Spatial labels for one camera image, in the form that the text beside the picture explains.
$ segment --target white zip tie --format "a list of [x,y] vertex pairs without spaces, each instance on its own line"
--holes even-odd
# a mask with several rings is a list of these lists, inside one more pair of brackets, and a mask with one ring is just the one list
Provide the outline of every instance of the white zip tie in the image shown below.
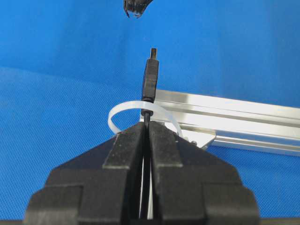
[[112,108],[108,114],[108,126],[109,128],[116,134],[121,132],[119,128],[115,126],[115,124],[112,122],[112,117],[124,110],[128,109],[146,109],[151,110],[156,113],[159,113],[161,115],[164,115],[175,127],[178,132],[178,135],[183,138],[182,131],[180,128],[179,123],[176,121],[176,119],[173,117],[173,115],[164,109],[163,107],[160,107],[154,103],[151,102],[144,102],[144,101],[130,101],[130,102],[124,102],[119,105],[116,105],[114,108]]

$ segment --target metal usb tip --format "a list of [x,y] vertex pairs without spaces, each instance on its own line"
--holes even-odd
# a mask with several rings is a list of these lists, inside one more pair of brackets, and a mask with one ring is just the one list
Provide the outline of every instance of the metal usb tip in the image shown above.
[[151,48],[151,55],[150,55],[150,59],[152,60],[156,60],[156,54],[157,54],[157,49],[156,48]]

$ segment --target aluminum rail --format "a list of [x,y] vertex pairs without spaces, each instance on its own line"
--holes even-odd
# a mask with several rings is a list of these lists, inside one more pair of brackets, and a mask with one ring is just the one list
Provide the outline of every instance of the aluminum rail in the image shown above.
[[[300,156],[300,109],[157,90],[157,105],[182,129],[215,133],[212,145]],[[162,115],[152,120],[167,122]]]

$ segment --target blue cloth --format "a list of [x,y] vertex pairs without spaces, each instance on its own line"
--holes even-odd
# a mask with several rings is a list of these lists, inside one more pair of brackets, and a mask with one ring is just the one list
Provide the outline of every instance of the blue cloth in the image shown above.
[[[158,88],[300,107],[300,1],[5,0],[0,7],[0,219],[21,219],[50,170],[108,140],[116,104]],[[137,110],[115,122],[126,128]],[[300,217],[300,158],[211,147],[238,168],[262,217]]]

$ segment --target blue background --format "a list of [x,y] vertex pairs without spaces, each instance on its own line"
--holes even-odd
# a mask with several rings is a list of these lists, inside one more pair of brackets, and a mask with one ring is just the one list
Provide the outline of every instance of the blue background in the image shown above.
[[[116,104],[140,98],[158,48],[158,88],[300,107],[299,0],[0,3],[0,219],[21,219],[50,170],[112,137]],[[116,116],[121,128],[139,112]],[[262,217],[300,217],[300,158],[211,147],[236,166]]]

